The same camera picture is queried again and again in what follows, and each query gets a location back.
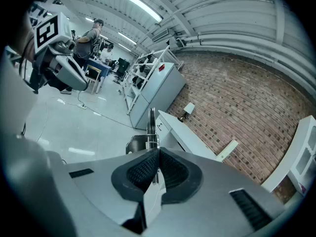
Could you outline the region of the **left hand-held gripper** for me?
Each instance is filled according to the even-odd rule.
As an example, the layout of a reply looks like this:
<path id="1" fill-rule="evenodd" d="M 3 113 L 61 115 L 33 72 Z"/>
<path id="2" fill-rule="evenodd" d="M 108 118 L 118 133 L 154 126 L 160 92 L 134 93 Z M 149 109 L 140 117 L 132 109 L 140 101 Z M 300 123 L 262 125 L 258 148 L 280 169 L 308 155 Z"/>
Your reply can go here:
<path id="1" fill-rule="evenodd" d="M 45 85 L 59 91 L 85 91 L 88 81 L 81 67 L 72 57 L 72 40 L 67 17 L 57 13 L 34 29 L 35 56 L 30 87 L 38 92 Z"/>

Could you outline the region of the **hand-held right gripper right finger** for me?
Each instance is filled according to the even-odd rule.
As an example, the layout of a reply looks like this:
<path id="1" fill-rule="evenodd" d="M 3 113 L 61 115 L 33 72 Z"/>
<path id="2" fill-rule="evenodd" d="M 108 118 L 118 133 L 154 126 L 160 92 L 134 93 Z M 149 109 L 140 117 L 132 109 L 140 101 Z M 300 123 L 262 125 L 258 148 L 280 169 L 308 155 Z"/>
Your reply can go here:
<path id="1" fill-rule="evenodd" d="M 182 203 L 164 204 L 147 228 L 149 237 L 271 236 L 283 204 L 236 169 L 171 149 L 202 172 L 199 190 Z"/>

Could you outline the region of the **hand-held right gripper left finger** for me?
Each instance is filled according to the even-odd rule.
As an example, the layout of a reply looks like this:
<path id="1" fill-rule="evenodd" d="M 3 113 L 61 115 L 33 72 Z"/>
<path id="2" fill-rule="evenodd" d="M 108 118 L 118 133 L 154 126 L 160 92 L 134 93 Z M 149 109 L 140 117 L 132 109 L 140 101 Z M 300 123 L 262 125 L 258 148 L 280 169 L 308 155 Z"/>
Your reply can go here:
<path id="1" fill-rule="evenodd" d="M 144 160 L 156 163 L 157 150 L 72 164 L 64 164 L 56 152 L 47 155 L 77 237 L 159 236 L 158 228 L 146 227 L 142 190 L 127 179 L 127 170 L 121 168 Z"/>

